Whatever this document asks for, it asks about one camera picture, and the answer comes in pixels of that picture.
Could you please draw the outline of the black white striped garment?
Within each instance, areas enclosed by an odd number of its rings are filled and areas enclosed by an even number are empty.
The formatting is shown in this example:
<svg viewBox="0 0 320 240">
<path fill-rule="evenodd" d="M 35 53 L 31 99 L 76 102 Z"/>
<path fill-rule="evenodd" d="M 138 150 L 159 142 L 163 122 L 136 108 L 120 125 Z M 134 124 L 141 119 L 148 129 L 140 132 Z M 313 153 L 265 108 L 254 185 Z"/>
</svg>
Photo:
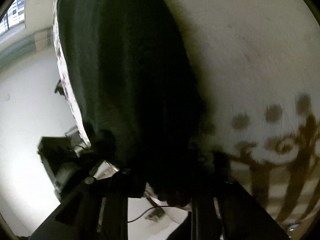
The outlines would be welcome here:
<svg viewBox="0 0 320 240">
<path fill-rule="evenodd" d="M 139 170 L 162 201 L 195 190 L 207 106 L 163 0 L 56 0 L 55 46 L 65 90 L 92 147 Z"/>
</svg>

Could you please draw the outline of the window with blinds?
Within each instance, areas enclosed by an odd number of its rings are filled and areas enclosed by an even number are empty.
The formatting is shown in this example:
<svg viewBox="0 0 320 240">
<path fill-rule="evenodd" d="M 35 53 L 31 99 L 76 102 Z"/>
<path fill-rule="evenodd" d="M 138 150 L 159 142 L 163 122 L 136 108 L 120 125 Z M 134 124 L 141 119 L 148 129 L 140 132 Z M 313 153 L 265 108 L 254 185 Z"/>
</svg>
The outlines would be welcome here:
<svg viewBox="0 0 320 240">
<path fill-rule="evenodd" d="M 25 0 L 14 0 L 3 20 L 1 20 L 1 35 L 7 33 L 13 27 L 25 22 Z"/>
</svg>

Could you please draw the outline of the floral white bed sheet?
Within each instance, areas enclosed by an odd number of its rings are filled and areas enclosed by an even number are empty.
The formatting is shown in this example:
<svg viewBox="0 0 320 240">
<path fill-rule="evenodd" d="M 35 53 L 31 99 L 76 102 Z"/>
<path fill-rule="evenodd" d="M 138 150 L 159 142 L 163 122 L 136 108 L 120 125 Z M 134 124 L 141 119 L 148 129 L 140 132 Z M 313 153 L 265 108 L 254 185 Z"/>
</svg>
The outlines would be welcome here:
<svg viewBox="0 0 320 240">
<path fill-rule="evenodd" d="M 163 1 L 207 106 L 194 180 L 209 166 L 216 173 L 206 178 L 235 178 L 281 228 L 309 226 L 319 213 L 319 24 L 312 12 L 303 0 Z"/>
</svg>

